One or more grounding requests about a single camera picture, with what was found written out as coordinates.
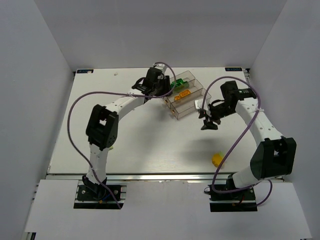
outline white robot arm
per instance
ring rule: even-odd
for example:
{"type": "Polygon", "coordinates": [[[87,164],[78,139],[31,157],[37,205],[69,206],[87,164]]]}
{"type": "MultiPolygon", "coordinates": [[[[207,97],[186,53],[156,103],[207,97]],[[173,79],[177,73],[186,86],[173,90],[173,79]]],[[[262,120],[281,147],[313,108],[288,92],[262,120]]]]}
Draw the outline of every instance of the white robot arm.
{"type": "Polygon", "coordinates": [[[135,108],[145,104],[149,98],[143,96],[162,96],[171,90],[170,77],[165,76],[167,66],[155,64],[149,68],[146,77],[140,78],[128,91],[129,96],[120,97],[116,101],[105,105],[96,105],[86,128],[90,146],[90,167],[87,174],[82,177],[84,185],[100,199],[105,194],[105,189],[99,184],[97,178],[106,183],[106,165],[110,147],[118,136],[118,123],[135,108]]]}
{"type": "Polygon", "coordinates": [[[250,127],[257,149],[250,165],[229,176],[228,190],[245,188],[262,180],[288,175],[292,172],[297,144],[284,137],[270,122],[266,114],[257,109],[258,99],[252,89],[238,89],[236,81],[221,85],[224,100],[216,100],[202,109],[202,100],[195,101],[199,118],[205,118],[202,130],[217,130],[222,118],[237,113],[248,125],[256,111],[260,111],[250,127]]]}

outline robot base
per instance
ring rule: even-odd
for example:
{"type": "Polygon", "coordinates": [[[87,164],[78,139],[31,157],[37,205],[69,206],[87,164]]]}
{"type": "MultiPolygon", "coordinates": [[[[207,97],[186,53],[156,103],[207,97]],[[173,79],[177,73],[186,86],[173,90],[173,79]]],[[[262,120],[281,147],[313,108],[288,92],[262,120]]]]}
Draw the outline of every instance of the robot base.
{"type": "MultiPolygon", "coordinates": [[[[107,187],[113,192],[117,201],[121,200],[121,185],[107,185],[107,187]]],[[[80,185],[76,200],[74,203],[74,209],[119,209],[114,202],[113,197],[105,190],[105,194],[102,198],[97,199],[96,194],[87,188],[85,185],[80,185]]]]}
{"type": "MultiPolygon", "coordinates": [[[[210,212],[257,212],[256,196],[253,188],[236,193],[216,193],[210,188],[210,212]]],[[[224,191],[225,184],[215,184],[214,188],[224,191]]]]}

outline orange block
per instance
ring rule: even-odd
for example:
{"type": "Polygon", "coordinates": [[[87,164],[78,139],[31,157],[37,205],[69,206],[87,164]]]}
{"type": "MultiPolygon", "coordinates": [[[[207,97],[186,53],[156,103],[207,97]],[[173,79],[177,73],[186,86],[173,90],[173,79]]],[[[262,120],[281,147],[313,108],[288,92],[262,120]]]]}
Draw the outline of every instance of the orange block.
{"type": "Polygon", "coordinates": [[[212,163],[215,167],[218,167],[220,165],[220,163],[222,162],[224,158],[224,155],[219,152],[219,153],[216,153],[215,155],[213,155],[212,157],[212,163]]]}
{"type": "Polygon", "coordinates": [[[181,98],[184,98],[184,97],[188,96],[189,94],[191,94],[191,92],[190,92],[189,89],[187,89],[187,90],[184,90],[184,91],[180,92],[180,93],[179,93],[179,96],[180,96],[181,98]]]}

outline white tabletop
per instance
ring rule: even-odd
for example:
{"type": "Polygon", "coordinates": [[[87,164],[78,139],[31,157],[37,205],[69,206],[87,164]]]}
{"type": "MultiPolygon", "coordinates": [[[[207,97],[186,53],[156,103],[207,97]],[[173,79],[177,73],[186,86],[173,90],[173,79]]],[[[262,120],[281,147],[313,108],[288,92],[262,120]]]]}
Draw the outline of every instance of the white tabletop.
{"type": "MultiPolygon", "coordinates": [[[[80,95],[91,91],[126,93],[137,79],[144,77],[147,68],[95,69],[93,73],[75,75],[62,127],[51,158],[50,174],[84,174],[88,164],[73,149],[67,136],[67,115],[70,106],[80,95]]],[[[234,76],[245,80],[241,71],[226,72],[224,67],[174,68],[175,74],[191,73],[206,88],[221,76],[234,76]]],[[[221,80],[212,86],[211,100],[222,99],[221,80]]],[[[238,82],[239,88],[246,88],[238,82]]],[[[85,134],[92,108],[96,104],[107,105],[118,96],[96,94],[83,98],[71,116],[71,135],[75,144],[89,157],[88,137],[85,134]]],[[[246,125],[237,114],[221,120],[218,130],[200,128],[203,120],[194,112],[179,120],[175,119],[161,99],[151,99],[136,108],[119,123],[118,138],[108,154],[108,174],[146,173],[212,173],[216,167],[212,156],[226,153],[246,125]]],[[[234,149],[221,172],[237,172],[245,168],[256,150],[250,132],[234,149]]]]}

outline white wall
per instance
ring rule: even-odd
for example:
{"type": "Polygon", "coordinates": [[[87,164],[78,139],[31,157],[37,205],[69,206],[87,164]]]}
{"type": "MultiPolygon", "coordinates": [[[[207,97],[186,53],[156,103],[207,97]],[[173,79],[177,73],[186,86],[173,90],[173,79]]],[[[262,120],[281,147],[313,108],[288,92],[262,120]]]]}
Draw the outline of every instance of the white wall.
{"type": "Polygon", "coordinates": [[[33,0],[0,2],[0,239],[20,240],[73,75],[33,0]]]}
{"type": "Polygon", "coordinates": [[[251,67],[286,0],[35,0],[77,68],[251,67]]]}
{"type": "Polygon", "coordinates": [[[320,239],[320,1],[287,1],[251,78],[273,124],[297,142],[290,179],[312,236],[320,239]]]}

